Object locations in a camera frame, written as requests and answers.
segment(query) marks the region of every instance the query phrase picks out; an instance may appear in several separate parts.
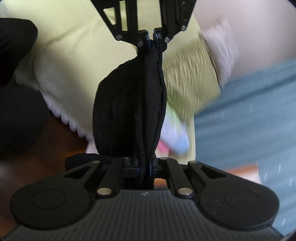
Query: black fabric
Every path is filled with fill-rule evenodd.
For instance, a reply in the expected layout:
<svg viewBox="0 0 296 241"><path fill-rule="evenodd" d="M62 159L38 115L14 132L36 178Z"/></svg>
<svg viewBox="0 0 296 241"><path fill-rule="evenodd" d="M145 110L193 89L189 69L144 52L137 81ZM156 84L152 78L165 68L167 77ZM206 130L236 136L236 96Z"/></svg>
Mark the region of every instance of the black fabric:
<svg viewBox="0 0 296 241"><path fill-rule="evenodd" d="M147 56L120 65L99 84L93 112L98 152L136 157L143 181L149 175L149 162L155 158L165 107L162 67L152 45Z"/></svg>
<svg viewBox="0 0 296 241"><path fill-rule="evenodd" d="M48 118L40 92L26 87L0 87L0 158L28 150Z"/></svg>
<svg viewBox="0 0 296 241"><path fill-rule="evenodd" d="M293 4L294 7L296 7L296 0L289 0L289 1Z"/></svg>
<svg viewBox="0 0 296 241"><path fill-rule="evenodd" d="M11 79L19 62L29 53L38 30L29 20L0 18L0 85Z"/></svg>
<svg viewBox="0 0 296 241"><path fill-rule="evenodd" d="M40 92L6 85L37 37L29 20L0 18L0 159L28 150L49 118Z"/></svg>

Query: circular pad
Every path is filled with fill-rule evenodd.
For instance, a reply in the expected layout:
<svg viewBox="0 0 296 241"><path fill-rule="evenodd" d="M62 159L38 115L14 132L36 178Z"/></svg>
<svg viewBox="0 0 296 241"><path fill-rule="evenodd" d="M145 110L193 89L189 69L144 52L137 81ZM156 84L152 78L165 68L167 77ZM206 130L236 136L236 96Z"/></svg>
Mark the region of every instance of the circular pad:
<svg viewBox="0 0 296 241"><path fill-rule="evenodd" d="M58 190L48 189L37 192L32 197L32 203L41 209L52 209L61 206L66 200L66 195Z"/></svg>
<svg viewBox="0 0 296 241"><path fill-rule="evenodd" d="M249 209L254 207L258 201L258 196L250 190L234 190L224 195L225 202L238 209Z"/></svg>

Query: wooden floor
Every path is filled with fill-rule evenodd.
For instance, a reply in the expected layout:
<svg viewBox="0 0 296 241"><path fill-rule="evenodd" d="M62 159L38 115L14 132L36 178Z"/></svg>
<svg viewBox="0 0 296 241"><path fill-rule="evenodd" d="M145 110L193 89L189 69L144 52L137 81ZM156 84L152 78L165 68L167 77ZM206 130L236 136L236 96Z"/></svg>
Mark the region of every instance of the wooden floor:
<svg viewBox="0 0 296 241"><path fill-rule="evenodd" d="M50 116L44 133L27 153L0 160L0 237L16 226L9 200L19 188L65 171L66 157L85 151L87 142L80 139L60 119Z"/></svg>

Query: green textured fabric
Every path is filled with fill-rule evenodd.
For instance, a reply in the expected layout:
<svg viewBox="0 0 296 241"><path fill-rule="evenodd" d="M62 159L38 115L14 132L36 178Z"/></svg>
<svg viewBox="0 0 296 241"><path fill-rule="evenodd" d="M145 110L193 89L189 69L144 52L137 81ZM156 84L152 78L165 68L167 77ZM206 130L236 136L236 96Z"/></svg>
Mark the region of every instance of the green textured fabric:
<svg viewBox="0 0 296 241"><path fill-rule="evenodd" d="M188 121L220 96L217 75L203 39L198 39L163 62L167 100L182 121Z"/></svg>

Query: teal fabric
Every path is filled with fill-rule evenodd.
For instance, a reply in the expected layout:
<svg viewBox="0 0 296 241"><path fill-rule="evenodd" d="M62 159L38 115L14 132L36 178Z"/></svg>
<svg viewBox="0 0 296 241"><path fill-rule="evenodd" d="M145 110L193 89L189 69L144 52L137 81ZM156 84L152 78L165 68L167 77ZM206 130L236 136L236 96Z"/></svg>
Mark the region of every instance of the teal fabric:
<svg viewBox="0 0 296 241"><path fill-rule="evenodd" d="M196 160L227 169L258 162L280 199L274 227L296 229L296 58L232 80L195 116Z"/></svg>

